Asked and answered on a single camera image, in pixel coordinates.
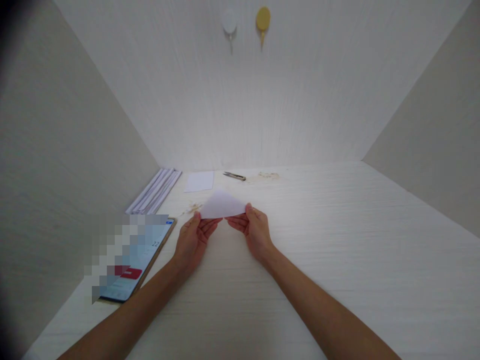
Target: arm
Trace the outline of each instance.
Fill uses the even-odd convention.
[[[153,319],[197,268],[208,239],[221,220],[200,220],[200,213],[196,212],[180,229],[173,258],[58,359],[125,359]]]
[[[400,359],[358,317],[273,245],[268,218],[263,212],[247,204],[245,214],[226,219],[245,235],[253,256],[280,286],[328,359]]]

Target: person's right hand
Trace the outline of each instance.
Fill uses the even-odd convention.
[[[228,224],[245,235],[248,249],[255,259],[264,263],[276,248],[270,238],[269,219],[248,203],[245,213],[225,218]]]

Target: pixelated area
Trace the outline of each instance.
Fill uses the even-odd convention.
[[[91,293],[85,296],[91,299],[91,304],[152,245],[153,226],[165,225],[168,217],[123,214],[91,218],[87,230],[91,252],[84,265],[84,278],[89,283],[86,289],[91,288]]]

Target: scissors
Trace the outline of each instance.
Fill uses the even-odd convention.
[[[245,176],[237,175],[237,174],[234,174],[234,173],[231,173],[231,172],[228,172],[228,171],[225,171],[225,172],[223,173],[223,175],[228,176],[228,177],[230,177],[230,178],[237,179],[237,180],[241,180],[241,181],[247,180],[247,178],[246,178]]]

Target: wood grain surface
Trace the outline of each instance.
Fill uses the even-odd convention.
[[[231,169],[223,188],[268,215],[275,245],[403,359],[480,352],[480,240],[363,162]],[[191,205],[183,174],[159,214],[178,226],[147,280],[171,258]],[[34,343],[54,359],[115,310],[79,287]],[[323,354],[243,236],[222,221],[197,271],[129,359],[318,359]]]

